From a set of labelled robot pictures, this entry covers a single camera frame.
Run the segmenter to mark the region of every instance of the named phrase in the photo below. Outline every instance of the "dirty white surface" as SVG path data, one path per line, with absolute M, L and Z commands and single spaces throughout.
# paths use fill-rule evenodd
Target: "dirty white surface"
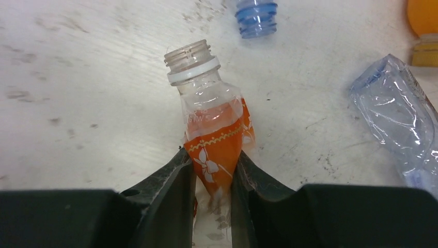
M 401 185 L 347 97 L 415 40 L 399 0 L 278 0 L 278 31 L 242 40 L 230 0 L 2 0 L 0 189 L 136 184 L 181 145 L 163 55 L 207 39 L 242 88 L 259 166 L 285 185 Z M 414 69 L 432 102 L 438 73 Z

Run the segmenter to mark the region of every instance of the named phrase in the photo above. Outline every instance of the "crumpled plastic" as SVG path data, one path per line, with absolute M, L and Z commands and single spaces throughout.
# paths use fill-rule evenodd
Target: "crumpled plastic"
M 407 66 L 387 55 L 353 82 L 350 97 L 407 186 L 438 198 L 438 114 Z

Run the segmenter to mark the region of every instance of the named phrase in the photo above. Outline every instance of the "orange label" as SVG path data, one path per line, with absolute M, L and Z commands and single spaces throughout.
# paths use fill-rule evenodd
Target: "orange label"
M 242 107 L 243 114 L 239 117 L 236 109 Z M 215 127 L 221 128 L 209 134 L 202 133 L 215 130 Z M 187 130 L 192 136 L 197 136 L 184 144 L 193 160 L 195 173 L 211 195 L 210 202 L 219 203 L 229 192 L 242 149 L 252 159 L 252 154 L 257 153 L 245 100 L 242 99 L 241 103 L 236 99 L 218 107 L 196 111 L 189 116 Z

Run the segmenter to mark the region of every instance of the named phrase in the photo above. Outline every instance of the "black plastic jaw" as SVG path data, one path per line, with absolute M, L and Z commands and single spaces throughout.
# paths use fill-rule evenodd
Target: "black plastic jaw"
M 0 247 L 192 247 L 196 175 L 184 149 L 120 194 L 0 192 Z M 438 202 L 408 188 L 305 185 L 295 192 L 241 154 L 233 247 L 438 247 Z

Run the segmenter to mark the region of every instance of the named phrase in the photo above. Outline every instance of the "blue plastic bottle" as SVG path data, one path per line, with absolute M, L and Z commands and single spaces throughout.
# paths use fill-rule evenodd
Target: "blue plastic bottle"
M 274 0 L 236 0 L 236 18 L 243 39 L 273 34 L 277 31 Z

